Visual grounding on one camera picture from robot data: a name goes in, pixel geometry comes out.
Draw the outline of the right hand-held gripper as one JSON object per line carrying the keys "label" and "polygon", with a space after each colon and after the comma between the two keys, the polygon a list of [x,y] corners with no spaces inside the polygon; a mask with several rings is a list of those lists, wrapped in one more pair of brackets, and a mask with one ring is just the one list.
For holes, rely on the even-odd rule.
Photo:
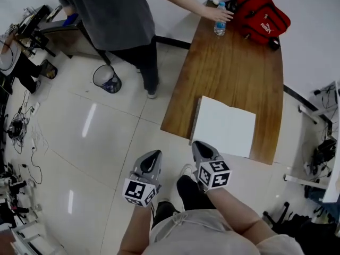
{"label": "right hand-held gripper", "polygon": [[209,191],[226,187],[232,171],[218,150],[202,141],[194,141],[191,148],[199,189]]}

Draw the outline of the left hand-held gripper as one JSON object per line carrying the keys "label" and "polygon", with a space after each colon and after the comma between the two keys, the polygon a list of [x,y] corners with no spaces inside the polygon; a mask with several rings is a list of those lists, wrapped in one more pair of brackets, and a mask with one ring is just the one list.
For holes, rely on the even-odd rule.
{"label": "left hand-held gripper", "polygon": [[139,157],[125,179],[122,196],[135,206],[147,207],[157,195],[161,184],[162,151],[153,150]]}

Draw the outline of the blue cover notebook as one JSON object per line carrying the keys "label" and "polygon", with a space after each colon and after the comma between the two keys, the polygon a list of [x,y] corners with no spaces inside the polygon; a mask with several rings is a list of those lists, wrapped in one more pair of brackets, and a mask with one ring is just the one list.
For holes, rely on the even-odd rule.
{"label": "blue cover notebook", "polygon": [[202,96],[198,101],[189,144],[201,141],[221,154],[249,158],[255,123],[256,114]]}

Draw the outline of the person's left forearm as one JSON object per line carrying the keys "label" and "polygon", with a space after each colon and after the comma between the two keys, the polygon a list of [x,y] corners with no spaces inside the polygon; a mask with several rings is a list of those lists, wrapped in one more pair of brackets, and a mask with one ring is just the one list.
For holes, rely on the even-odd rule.
{"label": "person's left forearm", "polygon": [[151,206],[135,206],[117,255],[142,255],[149,245]]}

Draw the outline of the person's right forearm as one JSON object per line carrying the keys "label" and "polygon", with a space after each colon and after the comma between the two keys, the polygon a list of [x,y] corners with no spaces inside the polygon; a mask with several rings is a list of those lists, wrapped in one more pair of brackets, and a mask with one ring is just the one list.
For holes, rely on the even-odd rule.
{"label": "person's right forearm", "polygon": [[257,245],[276,235],[253,209],[224,188],[209,190],[206,195],[233,231],[253,244]]}

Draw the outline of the person's white shoe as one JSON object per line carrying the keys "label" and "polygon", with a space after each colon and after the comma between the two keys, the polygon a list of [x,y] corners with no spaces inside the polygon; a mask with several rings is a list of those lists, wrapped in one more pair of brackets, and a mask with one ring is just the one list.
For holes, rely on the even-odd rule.
{"label": "person's white shoe", "polygon": [[189,179],[192,179],[193,174],[193,166],[191,164],[185,164],[180,172],[180,178],[187,177]]}

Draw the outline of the person's black trousers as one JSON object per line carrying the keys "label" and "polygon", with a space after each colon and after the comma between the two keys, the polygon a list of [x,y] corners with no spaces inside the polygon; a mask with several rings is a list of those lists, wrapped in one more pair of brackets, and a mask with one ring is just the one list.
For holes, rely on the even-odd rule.
{"label": "person's black trousers", "polygon": [[[208,196],[199,189],[198,184],[189,176],[182,175],[176,183],[177,191],[182,199],[184,210],[216,209]],[[163,220],[179,213],[171,202],[160,201],[157,205],[156,215],[151,228]]]}

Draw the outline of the person's white shirt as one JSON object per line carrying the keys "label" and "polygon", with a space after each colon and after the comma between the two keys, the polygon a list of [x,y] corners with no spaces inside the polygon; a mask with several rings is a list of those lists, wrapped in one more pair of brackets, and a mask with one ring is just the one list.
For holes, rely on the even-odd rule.
{"label": "person's white shirt", "polygon": [[216,209],[173,214],[152,228],[142,255],[304,255],[288,235],[253,244],[234,232]]}

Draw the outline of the wooden table with black legs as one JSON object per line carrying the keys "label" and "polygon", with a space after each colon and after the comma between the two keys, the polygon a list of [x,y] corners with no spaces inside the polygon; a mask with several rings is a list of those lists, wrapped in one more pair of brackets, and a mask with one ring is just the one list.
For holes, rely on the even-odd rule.
{"label": "wooden table with black legs", "polygon": [[280,51],[244,39],[232,25],[223,36],[201,18],[185,58],[161,129],[189,138],[201,96],[256,115],[250,158],[274,161],[283,110]]}

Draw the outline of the black computer case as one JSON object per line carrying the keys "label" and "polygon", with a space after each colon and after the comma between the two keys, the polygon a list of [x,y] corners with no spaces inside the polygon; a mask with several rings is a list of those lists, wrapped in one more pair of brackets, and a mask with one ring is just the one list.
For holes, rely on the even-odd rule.
{"label": "black computer case", "polygon": [[312,163],[318,166],[328,162],[335,157],[336,141],[333,139],[324,140],[319,146],[314,149]]}

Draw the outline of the white desk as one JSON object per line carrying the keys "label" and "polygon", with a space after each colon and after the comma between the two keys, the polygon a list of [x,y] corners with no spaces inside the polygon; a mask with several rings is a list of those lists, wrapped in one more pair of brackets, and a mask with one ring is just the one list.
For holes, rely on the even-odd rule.
{"label": "white desk", "polygon": [[323,189],[325,193],[321,201],[335,203],[340,197],[340,81],[333,81],[323,88],[316,89],[312,95],[319,99],[321,108],[317,109],[311,103],[301,100],[297,110],[312,120],[314,124],[318,124],[320,121],[325,123],[324,140],[333,139],[336,141],[336,153],[333,159],[318,166],[313,165],[311,157],[304,169],[306,173],[312,173],[314,170],[321,170],[323,166],[327,170],[324,177],[328,178],[328,181],[325,184],[317,183],[316,180],[320,179],[321,175],[316,175],[311,180],[303,180],[287,174],[284,175],[283,180]]}

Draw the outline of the black waste basket with rubbish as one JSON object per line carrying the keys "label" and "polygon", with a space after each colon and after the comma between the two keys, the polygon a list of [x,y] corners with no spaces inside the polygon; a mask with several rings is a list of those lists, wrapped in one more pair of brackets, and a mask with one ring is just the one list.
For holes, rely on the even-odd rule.
{"label": "black waste basket with rubbish", "polygon": [[43,60],[40,64],[40,75],[52,80],[57,76],[58,69],[47,59]]}

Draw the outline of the red bag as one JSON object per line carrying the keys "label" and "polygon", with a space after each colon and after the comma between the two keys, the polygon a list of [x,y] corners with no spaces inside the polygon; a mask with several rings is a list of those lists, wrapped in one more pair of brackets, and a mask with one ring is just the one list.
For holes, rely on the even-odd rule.
{"label": "red bag", "polygon": [[291,21],[273,0],[236,0],[232,22],[246,39],[267,45],[270,38],[285,33]]}

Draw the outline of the blue object on cabinet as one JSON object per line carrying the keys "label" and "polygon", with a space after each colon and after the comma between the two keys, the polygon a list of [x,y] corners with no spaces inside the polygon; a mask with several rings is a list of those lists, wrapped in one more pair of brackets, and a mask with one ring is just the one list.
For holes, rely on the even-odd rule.
{"label": "blue object on cabinet", "polygon": [[72,25],[77,18],[78,18],[78,14],[77,13],[73,13],[71,15],[68,15],[66,20],[63,23],[63,26],[66,27],[66,26]]}

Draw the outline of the small black side table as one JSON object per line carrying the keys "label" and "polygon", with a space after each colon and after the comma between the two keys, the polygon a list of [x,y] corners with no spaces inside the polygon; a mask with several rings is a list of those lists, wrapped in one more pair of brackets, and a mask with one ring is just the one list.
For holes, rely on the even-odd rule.
{"label": "small black side table", "polygon": [[40,30],[40,23],[45,21],[51,10],[47,5],[42,5],[33,10],[33,13],[27,17],[27,21],[23,20],[16,34],[17,43],[30,55],[35,55],[35,48],[45,50],[49,55],[55,57],[47,44],[49,39]]}

